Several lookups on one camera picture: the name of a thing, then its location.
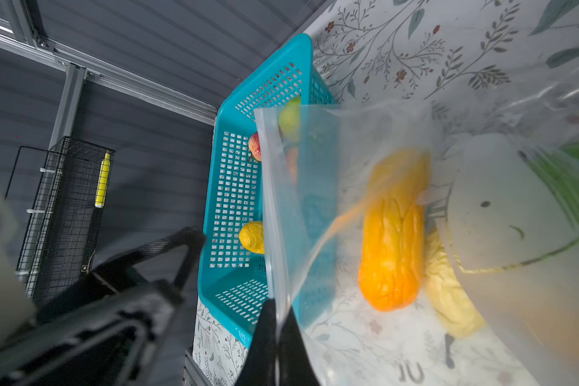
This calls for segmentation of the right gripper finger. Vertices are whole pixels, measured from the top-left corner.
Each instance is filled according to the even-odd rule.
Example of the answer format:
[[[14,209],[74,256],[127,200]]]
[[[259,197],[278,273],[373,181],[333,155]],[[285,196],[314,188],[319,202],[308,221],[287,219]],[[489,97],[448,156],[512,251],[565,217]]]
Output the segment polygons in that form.
[[[276,302],[266,300],[235,385],[318,384],[294,312],[279,324]]]

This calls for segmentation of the yellow toy lemon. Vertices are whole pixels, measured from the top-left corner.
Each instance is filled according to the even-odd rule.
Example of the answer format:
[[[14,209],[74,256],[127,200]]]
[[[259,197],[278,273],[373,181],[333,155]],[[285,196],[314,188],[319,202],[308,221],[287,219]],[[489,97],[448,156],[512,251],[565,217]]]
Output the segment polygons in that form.
[[[239,233],[239,240],[244,249],[251,253],[264,255],[265,240],[262,221],[247,223]]]

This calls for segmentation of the pale yellow toy pear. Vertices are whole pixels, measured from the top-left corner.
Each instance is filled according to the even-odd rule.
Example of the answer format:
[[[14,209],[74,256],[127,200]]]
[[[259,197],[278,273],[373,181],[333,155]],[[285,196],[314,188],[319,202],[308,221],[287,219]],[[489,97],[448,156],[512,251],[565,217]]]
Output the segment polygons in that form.
[[[438,321],[455,339],[464,339],[487,324],[458,281],[453,266],[433,231],[426,238],[424,288]]]

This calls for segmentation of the clear zip top bag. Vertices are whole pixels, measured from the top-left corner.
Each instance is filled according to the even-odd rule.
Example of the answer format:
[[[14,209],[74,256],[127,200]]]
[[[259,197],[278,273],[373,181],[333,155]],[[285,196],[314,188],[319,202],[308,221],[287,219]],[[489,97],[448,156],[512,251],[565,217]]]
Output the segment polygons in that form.
[[[579,385],[579,72],[255,114],[280,382]]]

